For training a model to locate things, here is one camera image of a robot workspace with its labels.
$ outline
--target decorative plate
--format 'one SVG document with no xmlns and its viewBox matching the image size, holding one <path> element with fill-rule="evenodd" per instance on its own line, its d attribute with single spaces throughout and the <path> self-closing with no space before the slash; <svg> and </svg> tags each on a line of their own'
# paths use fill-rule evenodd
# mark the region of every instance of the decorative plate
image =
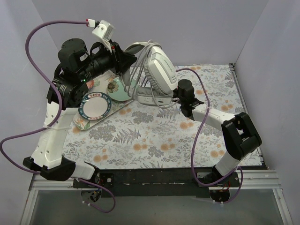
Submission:
<svg viewBox="0 0 300 225">
<path fill-rule="evenodd" d="M 135 86 L 136 81 L 132 80 L 131 89 Z M 111 99 L 118 102 L 124 102 L 131 99 L 131 97 L 124 91 L 124 87 L 120 81 L 119 77 L 114 78 L 113 81 L 109 82 L 107 85 L 107 94 Z"/>
<path fill-rule="evenodd" d="M 83 97 L 78 112 L 86 120 L 98 120 L 105 117 L 111 107 L 112 101 L 107 94 L 92 92 Z"/>
</svg>

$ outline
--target fern leaf pattern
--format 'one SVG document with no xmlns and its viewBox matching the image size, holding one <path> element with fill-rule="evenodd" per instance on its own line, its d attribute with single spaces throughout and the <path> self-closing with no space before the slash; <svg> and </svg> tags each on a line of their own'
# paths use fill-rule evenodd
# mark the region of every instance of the fern leaf pattern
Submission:
<svg viewBox="0 0 300 225">
<path fill-rule="evenodd" d="M 228 65 L 189 67 L 201 77 L 212 108 L 234 114 L 245 111 Z M 195 97 L 207 103 L 201 84 L 193 73 L 183 70 L 177 76 L 179 80 L 190 80 Z M 84 127 L 80 119 L 77 125 Z M 100 169 L 190 167 L 191 150 L 199 126 L 200 122 L 187 119 L 181 113 L 179 104 L 161 109 L 133 101 L 126 107 L 120 106 L 117 112 L 97 125 L 89 129 L 87 125 L 85 131 L 72 123 L 63 154 Z M 225 153 L 222 132 L 205 124 L 196 144 L 195 166 L 213 166 Z M 257 151 L 249 154 L 241 165 L 261 165 Z"/>
</svg>

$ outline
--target white wall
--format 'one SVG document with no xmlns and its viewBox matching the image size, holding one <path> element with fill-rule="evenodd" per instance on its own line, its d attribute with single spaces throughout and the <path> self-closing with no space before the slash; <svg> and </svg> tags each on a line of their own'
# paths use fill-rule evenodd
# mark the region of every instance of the white wall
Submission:
<svg viewBox="0 0 300 225">
<path fill-rule="evenodd" d="M 153 39 L 176 65 L 236 62 L 268 0 L 32 0 L 43 21 L 107 20 L 113 40 L 124 49 Z M 49 28 L 60 49 L 79 37 L 88 47 L 91 30 L 72 26 Z"/>
<path fill-rule="evenodd" d="M 0 139 L 40 128 L 45 119 L 48 85 L 25 54 L 25 39 L 42 23 L 30 0 L 1 0 Z M 49 77 L 58 64 L 57 48 L 46 29 L 33 38 L 33 59 Z M 16 162 L 32 154 L 39 135 L 8 141 L 5 151 Z M 0 223 L 19 224 L 32 175 L 11 165 L 0 155 Z"/>
<path fill-rule="evenodd" d="M 300 1 L 269 1 L 236 63 L 262 154 L 300 224 Z"/>
</svg>

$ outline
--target floral fabric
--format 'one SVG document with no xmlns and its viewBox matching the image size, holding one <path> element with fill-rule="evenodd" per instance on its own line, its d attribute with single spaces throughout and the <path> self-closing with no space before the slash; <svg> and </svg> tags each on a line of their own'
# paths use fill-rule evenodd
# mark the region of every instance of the floral fabric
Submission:
<svg viewBox="0 0 300 225">
<path fill-rule="evenodd" d="M 228 113 L 244 111 L 228 65 L 189 68 L 201 76 L 211 107 Z M 196 97 L 206 102 L 193 73 L 181 71 L 178 79 L 191 80 Z M 179 105 L 163 111 L 134 101 L 86 131 L 72 123 L 64 154 L 101 169 L 190 167 L 191 149 L 199 126 L 200 122 L 180 113 Z M 225 152 L 222 132 L 204 125 L 195 150 L 195 166 L 213 166 Z M 258 152 L 251 153 L 241 164 L 261 165 Z"/>
</svg>

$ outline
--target metal frame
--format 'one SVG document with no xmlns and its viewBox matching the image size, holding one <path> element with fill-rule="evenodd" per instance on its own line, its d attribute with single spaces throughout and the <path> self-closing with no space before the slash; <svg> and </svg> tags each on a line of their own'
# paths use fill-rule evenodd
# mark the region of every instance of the metal frame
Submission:
<svg viewBox="0 0 300 225">
<path fill-rule="evenodd" d="M 118 171 L 123 172 L 123 173 L 128 173 L 132 174 L 134 173 L 134 170 L 115 170 L 116 173 Z M 198 168 L 198 173 L 197 175 L 202 176 L 205 172 L 207 171 L 207 168 L 199 169 Z M 280 215 L 282 217 L 282 220 L 285 225 L 292 225 L 292 219 L 289 214 L 288 208 L 286 206 L 283 194 L 282 194 L 282 189 L 281 189 L 281 183 L 278 179 L 277 173 L 275 170 L 243 170 L 243 175 L 244 175 L 244 180 L 243 180 L 243 185 L 241 189 L 272 189 L 274 193 L 274 197 L 277 202 L 277 206 L 280 212 Z M 161 177 L 166 177 L 168 178 L 168 174 L 166 176 L 164 175 L 164 172 L 161 172 Z M 39 190 L 74 190 L 72 187 L 73 185 L 73 179 L 68 179 L 67 181 L 49 181 L 45 180 L 41 176 L 34 176 L 32 183 L 30 185 L 30 191 L 29 191 L 29 196 L 27 199 L 27 203 L 25 206 L 24 214 L 21 220 L 22 225 L 28 225 L 30 224 L 30 220 L 32 217 L 32 213 L 34 210 L 34 206 L 37 200 L 37 195 Z M 238 187 L 230 187 L 231 190 L 237 189 Z M 79 188 L 80 190 L 94 190 L 94 188 Z M 208 188 L 209 190 L 217 190 L 220 189 L 219 187 L 210 187 Z"/>
<path fill-rule="evenodd" d="M 282 189 L 273 189 L 273 193 L 274 193 L 276 203 L 277 203 L 281 218 L 283 220 L 283 223 L 287 224 L 287 225 L 293 224 L 291 215 L 289 213 L 289 210 L 285 203 L 285 199 L 282 194 Z"/>
<path fill-rule="evenodd" d="M 34 206 L 35 206 L 36 201 L 37 201 L 37 197 L 38 197 L 38 190 L 30 190 L 29 191 L 27 201 L 26 201 L 26 205 L 25 205 L 25 209 L 24 209 L 22 219 L 21 219 L 21 222 L 20 222 L 21 225 L 28 225 L 30 223 L 32 213 L 33 213 L 33 210 L 34 210 Z"/>
</svg>

